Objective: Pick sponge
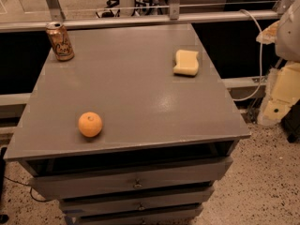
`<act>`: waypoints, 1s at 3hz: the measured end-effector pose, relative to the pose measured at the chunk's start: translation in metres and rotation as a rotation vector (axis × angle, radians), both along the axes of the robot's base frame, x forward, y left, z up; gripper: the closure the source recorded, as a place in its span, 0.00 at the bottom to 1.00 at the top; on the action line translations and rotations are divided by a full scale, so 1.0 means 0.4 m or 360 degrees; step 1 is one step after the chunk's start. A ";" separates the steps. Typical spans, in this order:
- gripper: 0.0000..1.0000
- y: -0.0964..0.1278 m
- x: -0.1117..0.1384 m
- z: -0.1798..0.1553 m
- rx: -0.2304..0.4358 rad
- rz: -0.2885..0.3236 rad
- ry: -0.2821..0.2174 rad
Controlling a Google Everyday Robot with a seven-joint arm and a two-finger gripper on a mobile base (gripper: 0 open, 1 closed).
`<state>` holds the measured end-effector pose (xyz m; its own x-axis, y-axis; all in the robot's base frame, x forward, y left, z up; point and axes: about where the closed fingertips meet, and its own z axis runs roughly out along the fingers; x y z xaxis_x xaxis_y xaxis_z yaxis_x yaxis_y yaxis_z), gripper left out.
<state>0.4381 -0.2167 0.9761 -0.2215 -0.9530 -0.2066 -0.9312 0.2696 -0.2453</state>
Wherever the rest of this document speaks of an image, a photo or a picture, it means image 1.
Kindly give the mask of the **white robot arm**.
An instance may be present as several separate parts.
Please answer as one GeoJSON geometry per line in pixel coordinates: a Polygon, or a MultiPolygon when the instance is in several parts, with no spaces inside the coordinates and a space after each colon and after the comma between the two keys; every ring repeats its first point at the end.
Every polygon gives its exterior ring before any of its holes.
{"type": "Polygon", "coordinates": [[[273,126],[300,99],[300,0],[295,0],[256,40],[266,45],[274,43],[276,55],[286,60],[282,68],[270,69],[257,118],[260,125],[273,126]]]}

